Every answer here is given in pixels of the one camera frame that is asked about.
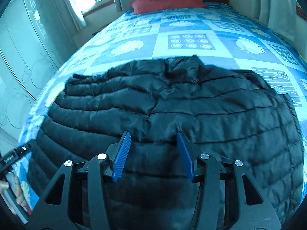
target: patterned bedspread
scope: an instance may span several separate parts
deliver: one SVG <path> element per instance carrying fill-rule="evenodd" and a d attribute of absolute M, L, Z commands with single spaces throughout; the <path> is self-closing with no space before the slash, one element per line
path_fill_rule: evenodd
<path fill-rule="evenodd" d="M 289 93 L 295 106 L 305 148 L 307 187 L 307 71 L 299 53 L 272 30 L 225 4 L 134 15 L 129 11 L 81 47 L 47 83 L 22 129 L 19 144 L 35 139 L 49 106 L 73 73 L 103 73 L 131 60 L 192 56 L 205 65 L 251 69 L 278 92 Z M 38 196 L 28 185 L 29 153 L 13 166 L 31 209 Z"/>

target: quilted fabric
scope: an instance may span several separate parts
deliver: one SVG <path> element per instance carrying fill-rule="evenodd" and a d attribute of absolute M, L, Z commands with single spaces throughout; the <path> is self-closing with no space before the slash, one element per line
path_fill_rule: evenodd
<path fill-rule="evenodd" d="M 121 229 L 189 227 L 199 185 L 185 176 L 179 130 L 216 159 L 250 167 L 282 223 L 299 205 L 304 151 L 289 95 L 251 70 L 203 65 L 197 56 L 75 74 L 41 125 L 30 185 L 40 195 L 65 160 L 90 160 L 125 130 L 132 145 L 124 173 L 107 187 Z"/>

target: blue gripper pad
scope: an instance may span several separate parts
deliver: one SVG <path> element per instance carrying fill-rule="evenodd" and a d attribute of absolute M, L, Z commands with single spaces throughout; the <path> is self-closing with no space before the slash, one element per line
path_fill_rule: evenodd
<path fill-rule="evenodd" d="M 190 178 L 191 181 L 193 181 L 196 177 L 194 173 L 194 162 L 186 144 L 186 137 L 183 136 L 180 131 L 177 133 L 177 147 L 183 167 L 185 169 L 185 173 L 187 177 Z"/>
<path fill-rule="evenodd" d="M 117 182 L 117 179 L 122 176 L 122 171 L 124 170 L 124 166 L 131 145 L 131 135 L 129 132 L 126 133 L 122 143 L 120 141 L 119 144 L 121 144 L 121 146 L 119 147 L 119 151 L 113 163 L 113 173 L 112 173 L 113 182 Z"/>

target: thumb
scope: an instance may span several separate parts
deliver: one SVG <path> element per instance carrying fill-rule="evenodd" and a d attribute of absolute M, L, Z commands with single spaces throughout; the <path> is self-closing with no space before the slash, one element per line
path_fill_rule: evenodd
<path fill-rule="evenodd" d="M 6 190 L 10 187 L 10 184 L 5 181 L 0 181 L 0 191 Z"/>

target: pink pillow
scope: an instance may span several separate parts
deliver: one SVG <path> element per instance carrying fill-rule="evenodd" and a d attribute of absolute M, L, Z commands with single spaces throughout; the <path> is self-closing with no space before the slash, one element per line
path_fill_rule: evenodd
<path fill-rule="evenodd" d="M 207 7 L 203 0 L 133 0 L 134 14 L 143 14 L 164 9 Z"/>

